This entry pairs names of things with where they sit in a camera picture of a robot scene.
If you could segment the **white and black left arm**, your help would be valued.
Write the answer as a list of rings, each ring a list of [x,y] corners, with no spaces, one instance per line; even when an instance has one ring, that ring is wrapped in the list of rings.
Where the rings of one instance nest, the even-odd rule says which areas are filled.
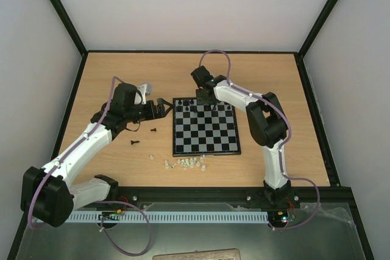
[[[23,175],[21,210],[32,230],[41,228],[38,219],[52,227],[62,225],[76,209],[116,196],[118,182],[104,175],[74,184],[79,172],[129,123],[140,124],[165,117],[173,108],[159,98],[147,100],[152,87],[112,83],[108,101],[95,113],[82,134],[42,168],[30,167]]]

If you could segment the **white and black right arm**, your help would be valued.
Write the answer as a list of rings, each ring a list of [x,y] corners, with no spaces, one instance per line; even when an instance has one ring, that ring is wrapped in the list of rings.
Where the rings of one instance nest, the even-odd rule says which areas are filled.
[[[288,138],[289,124],[277,96],[271,92],[250,92],[222,75],[212,76],[204,66],[196,68],[191,76],[197,85],[199,102],[210,105],[225,102],[246,113],[250,134],[263,149],[264,196],[270,205],[281,205],[291,188],[283,145]]]

